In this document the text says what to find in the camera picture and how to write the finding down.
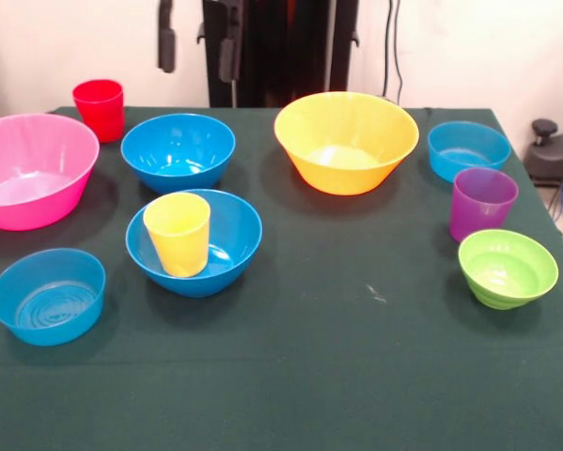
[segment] yellow cup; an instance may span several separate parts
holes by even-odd
[[[210,205],[197,194],[172,193],[152,201],[143,224],[166,272],[191,277],[208,263]]]

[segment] yellow bowl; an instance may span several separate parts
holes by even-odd
[[[377,187],[419,139],[402,108],[355,92],[324,92],[290,103],[278,114],[274,134],[308,184],[341,195]]]

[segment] plastic bowl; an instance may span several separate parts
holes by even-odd
[[[210,188],[225,173],[234,150],[231,129],[201,115],[155,117],[122,140],[124,161],[160,194]]]
[[[428,134],[430,165],[442,179],[454,182],[474,166],[499,170],[510,155],[508,139],[495,129],[474,122],[445,122]]]
[[[262,222],[254,208],[234,194],[215,190],[189,190],[211,207],[209,258],[206,268],[193,277],[168,275],[156,255],[141,209],[127,228],[126,244],[134,262],[156,284],[190,298],[211,296],[232,284],[248,267],[262,240]]]
[[[377,187],[413,151],[419,131],[391,101],[325,92],[286,106],[274,133],[304,180],[328,194]]]
[[[88,331],[102,312],[105,269],[78,249],[24,257],[0,275],[0,321],[37,346],[60,345]]]
[[[74,210],[99,152],[95,133],[78,120],[0,117],[0,228],[44,227]]]
[[[459,247],[459,262],[476,298],[498,310],[535,301],[555,286],[559,275],[550,252],[509,230],[469,235]]]

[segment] plastic cup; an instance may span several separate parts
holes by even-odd
[[[485,167],[461,171],[454,180],[450,235],[461,242],[478,230],[500,227],[518,194],[517,182],[500,171]]]
[[[124,96],[120,83],[90,80],[74,88],[72,96],[83,121],[101,143],[111,143],[122,137]]]
[[[170,275],[191,277],[206,267],[210,212],[206,199],[190,193],[163,195],[146,207],[143,223]]]

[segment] bowl rim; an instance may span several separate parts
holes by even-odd
[[[135,132],[137,129],[139,129],[140,127],[148,124],[149,122],[155,122],[158,120],[162,120],[165,118],[170,118],[170,117],[198,117],[198,118],[203,118],[203,119],[207,119],[211,122],[215,122],[219,125],[222,125],[223,128],[230,134],[231,139],[233,141],[232,146],[230,147],[230,150],[228,151],[228,155],[226,155],[220,162],[218,162],[217,164],[213,165],[213,166],[209,166],[208,168],[206,168],[203,171],[200,171],[196,174],[188,174],[188,175],[184,175],[184,176],[176,176],[173,174],[158,174],[157,172],[152,172],[152,171],[148,171],[144,168],[141,168],[135,164],[133,164],[130,160],[128,155],[126,154],[126,152],[124,151],[125,149],[125,143],[127,141],[127,139],[133,134],[133,132]],[[162,178],[166,178],[166,179],[179,179],[179,178],[185,178],[185,177],[193,177],[193,176],[198,176],[200,174],[205,174],[207,172],[210,172],[214,169],[216,169],[219,166],[222,166],[223,164],[226,164],[229,159],[233,156],[233,153],[235,153],[235,147],[237,146],[237,138],[235,137],[235,133],[231,130],[231,128],[222,120],[217,119],[216,117],[212,117],[212,116],[207,116],[207,115],[200,115],[198,113],[172,113],[169,115],[160,115],[160,116],[156,116],[156,117],[151,117],[149,119],[144,120],[143,122],[138,123],[137,125],[135,125],[134,127],[132,127],[122,138],[122,141],[120,142],[120,154],[122,155],[122,159],[124,160],[124,162],[129,165],[132,169],[134,169],[135,171],[141,172],[142,174],[147,174],[149,176],[155,176],[155,177],[162,177]]]
[[[507,147],[508,147],[507,155],[500,160],[496,160],[496,161],[491,162],[491,163],[480,163],[480,164],[478,164],[478,163],[476,163],[476,164],[461,163],[461,162],[458,162],[457,160],[455,160],[451,157],[445,157],[444,155],[441,154],[441,152],[439,150],[436,150],[436,148],[431,144],[431,135],[433,133],[437,132],[439,129],[442,129],[443,127],[449,126],[449,125],[475,126],[476,128],[485,129],[487,132],[491,132],[492,134],[498,136],[503,142],[507,143]],[[493,129],[492,127],[490,127],[488,125],[480,124],[478,122],[474,122],[473,120],[448,120],[446,122],[442,122],[442,123],[436,125],[435,127],[431,128],[431,130],[428,132],[428,151],[430,153],[433,153],[434,155],[438,156],[439,158],[442,158],[443,160],[447,160],[451,163],[457,164],[459,166],[463,166],[465,168],[491,167],[491,166],[497,166],[497,165],[498,165],[498,167],[501,167],[508,160],[511,153],[513,153],[512,146],[511,146],[508,138],[505,136],[505,134],[503,132],[500,132],[497,129]]]
[[[22,114],[19,114],[19,115],[10,115],[10,116],[0,117],[0,121],[9,121],[9,120],[15,120],[15,119],[20,119],[20,118],[25,118],[25,117],[51,117],[51,118],[56,117],[55,120],[61,120],[61,121],[64,121],[64,122],[73,122],[76,126],[84,129],[93,138],[94,148],[96,149],[95,155],[94,155],[93,159],[91,160],[91,163],[85,169],[83,169],[83,171],[81,172],[81,174],[79,176],[75,177],[74,179],[72,179],[68,183],[64,184],[63,186],[58,187],[57,190],[53,191],[52,193],[48,193],[48,194],[45,194],[45,195],[34,197],[30,200],[25,200],[24,202],[16,202],[16,203],[11,203],[11,204],[0,204],[0,209],[8,208],[8,207],[18,207],[18,206],[21,206],[21,205],[30,204],[32,202],[37,202],[38,200],[46,199],[46,198],[48,198],[48,197],[50,197],[54,194],[58,194],[58,193],[61,193],[64,190],[67,190],[68,188],[70,188],[71,186],[76,184],[80,179],[82,179],[87,174],[89,174],[91,172],[91,170],[93,169],[93,166],[95,166],[95,163],[97,162],[98,158],[100,158],[100,141],[98,140],[97,135],[85,123],[81,122],[80,120],[74,119],[73,117],[61,116],[61,115],[58,115],[58,114],[55,114],[55,113],[22,113]]]
[[[281,137],[279,136],[279,132],[278,132],[278,122],[279,122],[279,118],[284,114],[287,114],[287,109],[290,108],[294,103],[301,103],[303,101],[307,101],[310,98],[313,97],[330,97],[330,98],[343,98],[343,97],[360,97],[360,98],[364,98],[364,99],[371,99],[371,100],[375,100],[379,103],[385,103],[387,105],[390,105],[392,109],[396,110],[399,112],[399,114],[403,117],[406,118],[406,120],[408,122],[411,123],[412,126],[414,126],[414,139],[413,139],[413,143],[408,146],[408,150],[404,151],[402,154],[400,154],[400,156],[394,158],[393,160],[389,160],[387,162],[384,163],[380,163],[380,164],[375,164],[366,168],[348,168],[348,167],[333,167],[327,164],[319,164],[319,163],[315,163],[315,162],[311,162],[310,160],[302,157],[301,155],[298,155],[295,152],[292,152],[291,150],[288,149],[288,147],[283,143]],[[285,107],[283,107],[281,109],[281,111],[279,111],[279,113],[277,114],[276,118],[274,119],[274,135],[277,138],[277,141],[279,141],[279,143],[281,144],[281,146],[283,147],[283,149],[289,154],[291,155],[291,157],[295,157],[303,162],[307,162],[307,163],[311,163],[314,164],[318,167],[327,167],[330,169],[333,169],[334,171],[345,171],[345,172],[363,172],[363,171],[370,171],[370,170],[377,170],[377,169],[381,169],[387,166],[391,166],[392,164],[396,164],[396,163],[400,163],[402,160],[404,160],[407,156],[409,156],[409,154],[411,154],[414,149],[416,148],[418,142],[419,142],[419,137],[420,137],[420,133],[419,133],[419,126],[417,125],[416,121],[414,120],[414,118],[408,114],[408,112],[402,108],[401,106],[393,103],[392,101],[383,98],[383,97],[377,97],[377,96],[373,96],[371,94],[365,94],[362,92],[353,92],[353,91],[326,91],[326,92],[318,92],[315,94],[309,94],[307,96],[303,96],[300,99],[296,99],[295,101],[293,101],[292,103],[289,103],[288,105],[286,105]]]
[[[478,237],[479,235],[485,235],[485,234],[500,234],[500,235],[507,235],[507,236],[517,236],[520,237],[522,239],[524,239],[524,241],[528,241],[530,242],[533,246],[536,246],[537,248],[539,248],[542,253],[547,257],[547,261],[550,261],[552,263],[552,267],[554,268],[554,278],[553,280],[547,284],[547,288],[542,289],[542,290],[538,290],[538,292],[530,295],[530,296],[515,296],[512,294],[502,294],[502,293],[496,293],[493,289],[488,288],[485,284],[482,284],[479,282],[479,280],[477,280],[471,273],[469,273],[462,262],[462,252],[463,252],[463,248],[467,245],[467,242],[469,242],[470,240],[473,240],[475,237]],[[461,270],[463,272],[463,274],[465,275],[465,277],[470,278],[471,280],[473,280],[477,285],[479,285],[480,287],[487,289],[488,291],[490,291],[491,293],[495,293],[505,299],[511,299],[511,300],[515,300],[515,301],[526,301],[526,300],[534,300],[537,298],[540,298],[542,296],[544,296],[546,293],[548,293],[551,289],[553,289],[556,285],[556,282],[559,279],[559,267],[556,263],[555,257],[553,257],[553,254],[551,254],[551,252],[546,249],[546,247],[544,247],[542,244],[540,244],[538,241],[534,240],[533,238],[528,237],[527,235],[524,235],[523,233],[519,233],[519,232],[515,232],[513,230],[507,230],[504,228],[486,228],[483,230],[479,230],[477,232],[474,232],[470,235],[468,235],[467,237],[465,237],[465,239],[463,241],[461,241],[461,244],[459,245],[459,252],[458,252],[458,259],[459,259],[459,265],[461,266]]]
[[[228,272],[234,271],[236,268],[239,268],[243,263],[245,263],[248,259],[250,259],[258,250],[258,248],[260,247],[260,243],[262,242],[262,219],[260,218],[260,215],[258,214],[258,211],[252,206],[252,204],[250,204],[247,200],[242,199],[241,197],[239,197],[238,195],[232,194],[232,193],[228,193],[226,191],[220,191],[220,190],[210,190],[210,189],[192,189],[192,190],[184,190],[178,193],[193,193],[193,194],[200,194],[200,193],[204,193],[204,192],[209,192],[209,193],[216,193],[216,194],[223,194],[225,196],[229,196],[229,197],[233,197],[235,199],[238,199],[239,201],[243,202],[244,205],[246,205],[255,215],[256,219],[258,220],[258,225],[259,225],[259,229],[258,229],[258,239],[256,241],[256,244],[254,245],[254,250],[252,252],[250,252],[247,256],[245,256],[244,258],[242,258],[242,260],[240,262],[238,262],[237,264],[233,265],[231,268],[228,268],[227,270],[223,271],[223,272],[219,272],[215,275],[193,275],[191,277],[176,277],[174,275],[170,275],[166,272],[156,272],[151,268],[148,268],[146,265],[144,265],[141,261],[139,261],[137,259],[137,257],[134,255],[134,252],[132,252],[131,250],[131,246],[129,245],[129,235],[131,232],[131,226],[135,223],[138,222],[140,224],[140,226],[145,227],[145,225],[143,224],[143,212],[145,211],[145,209],[148,207],[148,205],[142,207],[131,219],[131,221],[129,221],[128,225],[127,225],[127,231],[125,233],[124,236],[124,244],[127,248],[127,254],[129,254],[129,256],[131,256],[131,258],[133,259],[133,261],[136,263],[136,265],[141,268],[143,271],[148,272],[150,274],[154,274],[158,277],[163,277],[165,279],[168,280],[186,280],[186,281],[194,281],[194,280],[207,280],[207,279],[212,279],[213,277],[218,277],[220,275],[226,274]]]
[[[107,284],[107,273],[105,271],[105,268],[103,267],[103,264],[93,254],[90,254],[87,251],[83,251],[82,249],[77,249],[77,248],[72,248],[72,247],[56,247],[56,248],[52,248],[52,249],[45,249],[45,250],[42,250],[42,251],[34,252],[33,254],[29,254],[25,257],[19,258],[18,260],[14,261],[11,265],[9,265],[7,268],[5,268],[0,273],[0,280],[5,274],[7,274],[8,272],[14,271],[16,266],[18,266],[20,263],[22,263],[26,260],[30,260],[30,259],[36,258],[37,256],[41,256],[41,255],[44,255],[44,254],[60,254],[60,253],[62,253],[62,254],[63,253],[65,253],[65,254],[78,254],[78,255],[81,255],[83,257],[88,257],[94,263],[97,263],[97,267],[100,268],[100,273],[102,274],[102,283],[101,283],[100,289],[97,291],[97,294],[93,298],[93,301],[91,303],[87,304],[86,307],[85,307],[85,310],[83,310],[83,312],[81,312],[79,315],[76,315],[75,317],[67,318],[66,320],[58,322],[57,324],[50,324],[48,326],[33,329],[33,328],[18,326],[16,324],[12,324],[12,323],[5,321],[5,320],[0,318],[0,322],[3,325],[7,326],[9,329],[18,330],[18,331],[45,331],[45,330],[48,330],[48,329],[54,329],[54,328],[57,328],[57,327],[61,327],[61,326],[64,326],[64,325],[74,321],[75,319],[79,318],[80,316],[82,316],[83,313],[85,313],[89,307],[94,305],[97,302],[97,300],[101,296],[104,295],[105,286]]]

